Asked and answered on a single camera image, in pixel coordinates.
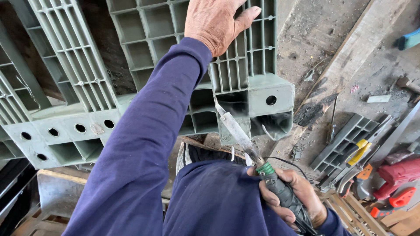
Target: soldering iron handle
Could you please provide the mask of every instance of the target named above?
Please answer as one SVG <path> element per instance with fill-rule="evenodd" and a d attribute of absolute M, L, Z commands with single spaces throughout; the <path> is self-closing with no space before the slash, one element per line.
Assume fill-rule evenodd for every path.
<path fill-rule="evenodd" d="M 268 190 L 272 191 L 280 200 L 280 206 L 289 208 L 296 218 L 301 221 L 306 221 L 310 224 L 310 219 L 307 217 L 306 208 L 296 197 L 292 187 L 283 182 L 276 173 L 261 176 L 265 182 Z"/>

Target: plastic pallet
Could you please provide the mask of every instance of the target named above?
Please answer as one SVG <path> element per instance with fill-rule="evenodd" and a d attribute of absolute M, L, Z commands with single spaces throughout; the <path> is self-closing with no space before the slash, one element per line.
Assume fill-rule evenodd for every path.
<path fill-rule="evenodd" d="M 189 2 L 107 0 L 107 3 L 134 83 L 140 90 L 159 59 L 184 37 Z M 275 75 L 277 2 L 248 0 L 236 16 L 254 5 L 262 8 L 260 16 L 235 38 L 226 53 L 208 65 L 208 75 L 191 96 L 180 135 L 219 132 L 223 145 L 236 143 L 218 119 L 214 97 L 249 136 L 264 134 L 262 124 L 276 139 L 291 129 L 294 85 Z"/>
<path fill-rule="evenodd" d="M 341 169 L 342 163 L 337 157 L 346 153 L 351 143 L 356 144 L 358 141 L 366 138 L 378 125 L 378 122 L 369 120 L 359 114 L 354 114 L 335 136 L 332 143 L 327 145 L 312 161 L 311 168 L 325 172 L 327 175 L 337 168 Z"/>
<path fill-rule="evenodd" d="M 4 27 L 0 28 L 0 68 L 15 68 L 15 73 L 9 73 L 12 76 L 0 74 L 4 94 L 0 122 L 11 139 L 2 141 L 1 148 L 13 154 L 18 147 L 23 155 L 14 157 L 26 156 L 35 168 L 96 161 L 130 97 L 117 101 L 76 1 L 11 3 L 66 103 L 51 106 Z M 21 96 L 22 91 L 29 95 Z M 2 152 L 0 159 L 9 156 Z"/>
<path fill-rule="evenodd" d="M 96 161 L 136 94 L 116 96 L 77 1 L 11 3 L 66 103 L 51 106 L 0 28 L 0 71 L 15 69 L 12 77 L 0 73 L 0 159 L 25 156 L 38 169 Z M 263 8 L 261 16 L 209 64 L 179 135 L 219 132 L 223 144 L 235 143 L 219 122 L 215 97 L 249 136 L 264 134 L 262 124 L 277 139 L 291 129 L 294 85 L 275 75 L 276 1 L 247 1 L 237 14 L 252 5 Z M 139 91 L 183 38 L 188 1 L 109 0 L 108 7 Z"/>

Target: navy blue sleeve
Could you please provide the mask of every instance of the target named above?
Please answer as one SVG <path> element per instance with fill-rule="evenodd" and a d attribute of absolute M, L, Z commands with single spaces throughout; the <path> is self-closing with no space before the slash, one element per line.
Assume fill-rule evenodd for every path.
<path fill-rule="evenodd" d="M 63 235 L 162 235 L 168 156 L 211 57 L 185 37 L 159 61 L 112 132 Z"/>
<path fill-rule="evenodd" d="M 351 236 L 341 224 L 340 217 L 333 210 L 327 208 L 327 219 L 319 227 L 319 232 L 325 236 Z"/>

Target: hand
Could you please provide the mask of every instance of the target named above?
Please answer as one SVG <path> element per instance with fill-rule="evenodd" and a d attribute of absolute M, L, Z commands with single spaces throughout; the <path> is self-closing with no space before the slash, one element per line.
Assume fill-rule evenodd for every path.
<path fill-rule="evenodd" d="M 204 43 L 213 57 L 222 55 L 238 34 L 251 26 L 261 8 L 254 6 L 234 19 L 246 0 L 190 0 L 185 21 L 185 37 Z"/>
<path fill-rule="evenodd" d="M 253 170 L 250 168 L 248 170 L 248 174 L 251 175 L 250 173 L 252 171 Z M 327 218 L 327 209 L 319 200 L 309 181 L 302 178 L 294 170 L 282 170 L 275 168 L 275 171 L 283 181 L 290 183 L 294 194 L 300 199 L 303 205 L 305 205 L 313 227 L 318 228 L 321 226 Z M 292 223 L 296 220 L 293 212 L 288 208 L 279 206 L 280 200 L 273 192 L 267 189 L 264 181 L 261 181 L 259 186 L 262 198 L 267 202 L 268 206 L 293 229 L 297 229 L 295 225 L 292 225 Z"/>

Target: navy blue long-sleeve shirt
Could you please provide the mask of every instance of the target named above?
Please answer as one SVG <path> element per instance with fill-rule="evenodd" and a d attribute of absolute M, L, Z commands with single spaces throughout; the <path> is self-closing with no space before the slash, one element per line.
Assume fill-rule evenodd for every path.
<path fill-rule="evenodd" d="M 259 177 L 225 160 L 181 169 L 162 220 L 168 156 L 211 57 L 185 37 L 159 61 L 112 132 L 63 235 L 296 235 L 261 201 Z M 350 235 L 331 210 L 320 231 Z"/>

